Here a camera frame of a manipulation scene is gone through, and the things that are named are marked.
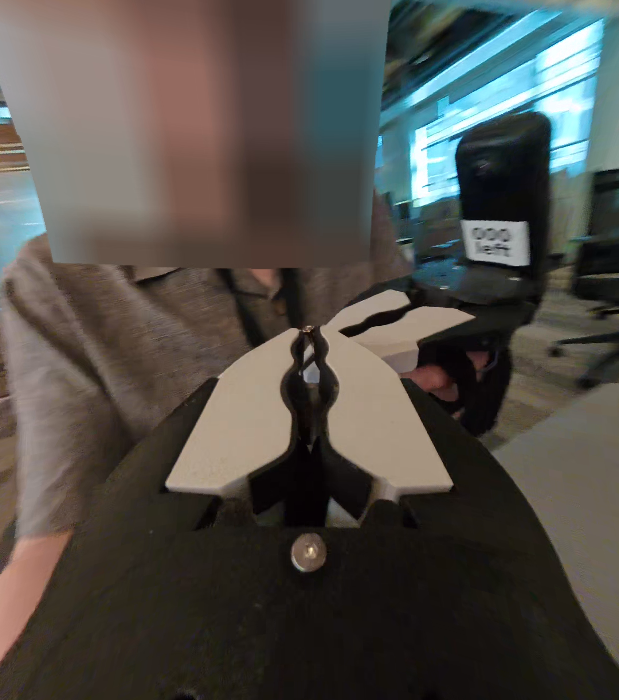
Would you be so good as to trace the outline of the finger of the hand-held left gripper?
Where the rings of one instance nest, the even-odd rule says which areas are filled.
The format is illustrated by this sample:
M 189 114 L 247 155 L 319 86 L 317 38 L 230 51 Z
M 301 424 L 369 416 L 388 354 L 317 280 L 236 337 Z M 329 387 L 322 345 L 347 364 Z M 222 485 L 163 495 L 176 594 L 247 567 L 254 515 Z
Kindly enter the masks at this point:
M 421 341 L 472 320 L 475 316 L 453 308 L 405 306 L 373 314 L 340 333 L 407 374 L 417 366 Z
M 341 334 L 362 334 L 401 320 L 413 309 L 414 305 L 405 293 L 387 290 L 346 306 L 321 327 L 321 332 L 334 330 Z

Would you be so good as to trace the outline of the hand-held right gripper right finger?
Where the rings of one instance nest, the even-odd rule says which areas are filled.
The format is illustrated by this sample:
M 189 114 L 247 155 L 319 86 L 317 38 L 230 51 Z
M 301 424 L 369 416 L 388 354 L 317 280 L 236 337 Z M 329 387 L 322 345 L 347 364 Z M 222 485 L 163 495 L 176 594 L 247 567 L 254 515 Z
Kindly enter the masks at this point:
M 319 449 L 338 503 L 446 493 L 448 474 L 397 372 L 327 326 L 314 330 L 323 402 Z

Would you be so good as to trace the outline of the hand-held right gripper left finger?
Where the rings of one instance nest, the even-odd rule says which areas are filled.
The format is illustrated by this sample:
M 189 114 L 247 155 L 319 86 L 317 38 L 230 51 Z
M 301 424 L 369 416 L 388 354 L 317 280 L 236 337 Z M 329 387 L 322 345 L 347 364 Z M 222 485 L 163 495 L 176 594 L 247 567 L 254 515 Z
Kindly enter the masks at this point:
M 175 493 L 235 497 L 249 477 L 287 453 L 293 417 L 281 392 L 303 356 L 303 334 L 287 330 L 243 355 L 219 375 L 166 488 Z

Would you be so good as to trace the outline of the person's right forearm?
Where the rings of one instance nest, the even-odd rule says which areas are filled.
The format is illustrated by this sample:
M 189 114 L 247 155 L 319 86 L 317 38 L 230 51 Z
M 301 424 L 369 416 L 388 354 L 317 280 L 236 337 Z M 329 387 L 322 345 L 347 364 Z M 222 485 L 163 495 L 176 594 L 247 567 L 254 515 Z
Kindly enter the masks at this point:
M 0 662 L 22 634 L 73 530 L 19 538 L 0 573 Z

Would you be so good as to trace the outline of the person's left hand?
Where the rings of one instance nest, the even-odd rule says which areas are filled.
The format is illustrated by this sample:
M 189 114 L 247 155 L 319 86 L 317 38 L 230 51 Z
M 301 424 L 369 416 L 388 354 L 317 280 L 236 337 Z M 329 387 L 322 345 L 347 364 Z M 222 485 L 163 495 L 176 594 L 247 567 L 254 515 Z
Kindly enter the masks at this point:
M 485 369 L 491 362 L 491 353 L 485 351 L 470 351 L 467 353 L 472 366 L 476 370 L 477 381 L 480 382 Z M 438 365 L 424 365 L 411 372 L 399 374 L 400 379 L 413 381 L 421 390 L 448 403 L 458 400 L 459 385 Z

